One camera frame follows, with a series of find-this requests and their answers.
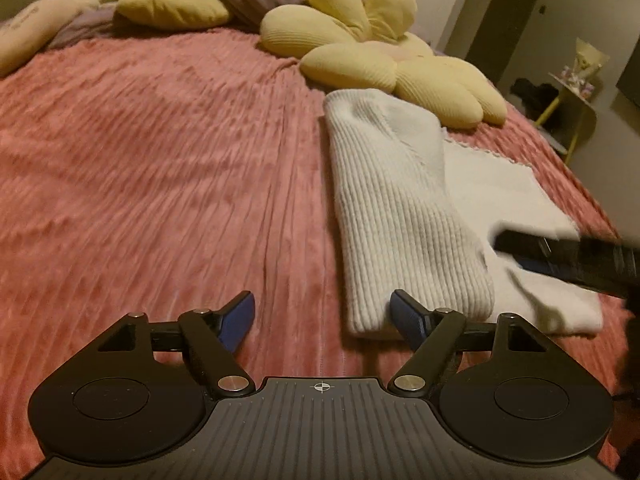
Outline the white knit sweater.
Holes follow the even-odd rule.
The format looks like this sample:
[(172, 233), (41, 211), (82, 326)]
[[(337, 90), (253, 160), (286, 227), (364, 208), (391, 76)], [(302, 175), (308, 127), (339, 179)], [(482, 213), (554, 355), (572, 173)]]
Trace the white knit sweater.
[(594, 292), (525, 270), (492, 248), (506, 228), (577, 236), (533, 170), (451, 140), (432, 113), (378, 90), (331, 92), (323, 110), (352, 334), (396, 338), (397, 289), (476, 322), (513, 312), (546, 334), (602, 330)]

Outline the small round side table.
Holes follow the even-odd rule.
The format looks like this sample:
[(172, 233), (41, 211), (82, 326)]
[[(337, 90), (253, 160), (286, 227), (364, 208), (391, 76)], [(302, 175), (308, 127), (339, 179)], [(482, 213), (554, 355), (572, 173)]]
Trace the small round side table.
[(535, 128), (568, 166), (576, 150), (596, 131), (598, 116), (592, 104), (563, 79), (548, 73), (559, 94), (540, 114)]

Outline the pink ribbed bed blanket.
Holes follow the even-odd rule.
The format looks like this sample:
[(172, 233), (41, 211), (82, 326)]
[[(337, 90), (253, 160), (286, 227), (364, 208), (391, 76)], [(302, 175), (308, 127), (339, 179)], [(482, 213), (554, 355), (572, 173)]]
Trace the pink ribbed bed blanket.
[(390, 378), (403, 344), (345, 328), (321, 90), (253, 34), (93, 39), (1, 84), (1, 474), (40, 463), (40, 382), (131, 311), (244, 289), (266, 376)]

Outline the cream paper gift bag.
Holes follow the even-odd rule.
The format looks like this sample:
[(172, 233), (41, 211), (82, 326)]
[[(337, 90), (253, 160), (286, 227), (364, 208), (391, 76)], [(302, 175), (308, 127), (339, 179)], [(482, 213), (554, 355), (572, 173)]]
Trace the cream paper gift bag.
[(577, 38), (573, 64), (562, 69), (560, 79), (578, 96), (589, 100), (594, 91), (592, 80), (609, 59), (608, 54), (600, 51), (588, 41)]

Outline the yellow flower plush pillow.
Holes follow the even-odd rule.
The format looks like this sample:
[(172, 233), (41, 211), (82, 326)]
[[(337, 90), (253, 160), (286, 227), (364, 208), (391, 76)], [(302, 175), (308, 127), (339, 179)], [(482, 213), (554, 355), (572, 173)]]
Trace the yellow flower plush pillow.
[(306, 0), (270, 10), (262, 46), (296, 58), (300, 72), (335, 90), (375, 89), (420, 106), (453, 129), (501, 126), (506, 100), (474, 65), (436, 54), (410, 30), (416, 0)]

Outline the yellow oval cushion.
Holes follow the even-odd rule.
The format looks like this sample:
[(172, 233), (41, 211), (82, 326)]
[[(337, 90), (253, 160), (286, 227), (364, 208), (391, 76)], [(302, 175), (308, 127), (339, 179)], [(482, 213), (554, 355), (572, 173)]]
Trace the yellow oval cushion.
[(231, 21), (220, 0), (118, 0), (115, 11), (134, 24), (165, 32), (210, 29)]

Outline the cream long plush pillow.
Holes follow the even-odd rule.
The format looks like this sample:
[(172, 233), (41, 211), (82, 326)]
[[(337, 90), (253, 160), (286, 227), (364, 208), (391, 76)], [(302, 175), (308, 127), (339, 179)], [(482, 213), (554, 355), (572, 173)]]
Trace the cream long plush pillow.
[(17, 70), (64, 26), (88, 10), (117, 0), (36, 0), (1, 27), (1, 77)]

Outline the black wall television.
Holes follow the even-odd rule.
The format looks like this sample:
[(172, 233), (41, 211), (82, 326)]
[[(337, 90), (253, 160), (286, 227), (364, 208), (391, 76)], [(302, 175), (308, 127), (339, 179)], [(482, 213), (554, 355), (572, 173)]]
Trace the black wall television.
[(616, 88), (636, 104), (639, 103), (640, 91), (640, 42), (637, 42), (634, 50), (626, 63), (623, 73), (618, 78)]

